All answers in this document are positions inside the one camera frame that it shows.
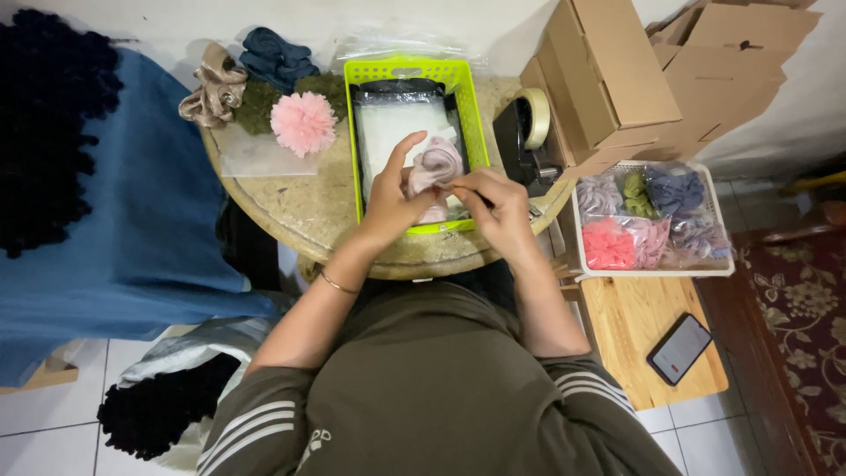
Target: sleeve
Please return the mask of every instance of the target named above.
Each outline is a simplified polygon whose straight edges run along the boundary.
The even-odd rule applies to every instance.
[[[594,354],[538,360],[561,391],[565,431],[583,435],[602,467],[625,475],[680,476]]]
[[[305,399],[315,373],[260,368],[217,406],[197,476],[293,474],[305,450]]]

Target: navy blue scrunchie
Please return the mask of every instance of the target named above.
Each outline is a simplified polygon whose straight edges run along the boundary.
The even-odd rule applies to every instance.
[[[705,201],[705,184],[699,173],[686,165],[647,167],[646,193],[662,216],[688,212]]]
[[[247,71],[286,95],[294,93],[294,83],[298,79],[320,74],[311,64],[308,47],[292,45],[269,28],[256,28],[242,44],[247,51],[241,53],[239,59]]]

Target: lime green plastic basket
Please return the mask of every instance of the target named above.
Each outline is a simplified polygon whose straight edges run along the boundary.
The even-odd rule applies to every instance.
[[[485,147],[485,135],[481,128],[479,106],[476,104],[473,78],[466,61],[457,59],[429,58],[390,58],[362,61],[348,61],[343,66],[343,76],[347,87],[347,109],[349,111],[349,141],[353,150],[353,176],[355,177],[355,212],[359,223],[364,217],[364,203],[361,197],[361,177],[359,175],[359,157],[355,145],[355,123],[353,98],[349,95],[349,85],[360,85],[368,81],[392,80],[397,78],[428,78],[442,82],[447,91],[455,88],[455,98],[459,105],[461,132],[467,147],[467,159],[470,169],[490,165]],[[412,226],[406,235],[429,235],[443,231],[474,230],[473,219],[453,220],[433,224]]]

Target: olive green fluffy scrunchie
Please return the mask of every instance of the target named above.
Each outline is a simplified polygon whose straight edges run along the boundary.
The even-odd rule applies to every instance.
[[[639,172],[632,172],[625,177],[623,196],[626,197],[623,205],[630,215],[645,219],[657,219],[658,213],[649,196],[646,195],[646,179]]]
[[[343,76],[323,73],[319,76],[300,78],[294,84],[294,92],[302,94],[309,91],[322,94],[329,101],[338,122],[347,117],[347,86],[343,82]]]
[[[280,97],[282,92],[273,85],[250,76],[241,98],[241,107],[233,109],[235,122],[251,136],[271,134],[273,130],[270,128],[270,111],[273,105],[279,102]]]

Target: smartphone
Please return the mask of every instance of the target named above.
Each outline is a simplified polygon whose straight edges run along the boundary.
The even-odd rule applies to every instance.
[[[667,385],[676,386],[711,344],[711,333],[691,313],[684,313],[646,356]]]

